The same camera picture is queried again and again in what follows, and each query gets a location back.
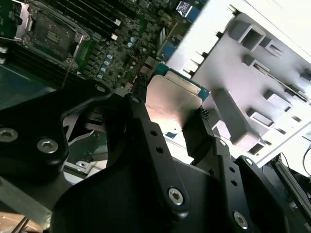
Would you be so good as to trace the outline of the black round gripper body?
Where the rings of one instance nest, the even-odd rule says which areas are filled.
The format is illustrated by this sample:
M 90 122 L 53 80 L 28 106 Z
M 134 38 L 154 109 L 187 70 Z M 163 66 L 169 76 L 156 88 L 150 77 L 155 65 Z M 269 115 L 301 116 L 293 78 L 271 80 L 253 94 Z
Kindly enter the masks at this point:
M 231 231 L 222 189 L 231 162 L 213 175 L 170 156 L 124 160 L 71 187 L 56 204 L 54 233 L 221 233 Z

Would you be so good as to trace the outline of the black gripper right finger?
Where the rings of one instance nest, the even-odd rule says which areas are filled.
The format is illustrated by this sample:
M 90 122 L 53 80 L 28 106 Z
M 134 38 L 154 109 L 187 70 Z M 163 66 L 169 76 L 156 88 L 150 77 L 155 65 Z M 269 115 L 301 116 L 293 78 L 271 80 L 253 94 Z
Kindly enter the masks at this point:
M 212 203 L 225 233 L 290 233 L 292 216 L 287 204 L 254 162 L 245 156 L 232 160 L 208 122 L 208 111 L 192 111 L 182 128 L 192 165 L 216 183 Z

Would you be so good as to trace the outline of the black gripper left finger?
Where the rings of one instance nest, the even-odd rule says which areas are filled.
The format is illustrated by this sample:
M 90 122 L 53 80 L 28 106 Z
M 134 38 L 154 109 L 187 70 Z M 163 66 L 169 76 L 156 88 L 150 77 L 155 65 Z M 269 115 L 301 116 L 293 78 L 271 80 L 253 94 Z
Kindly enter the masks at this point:
M 147 113 L 146 92 L 142 81 L 124 97 L 86 81 L 1 110 L 1 175 L 53 181 L 63 170 L 69 144 L 94 130 L 107 134 L 108 167 L 124 160 L 172 157 L 159 125 Z

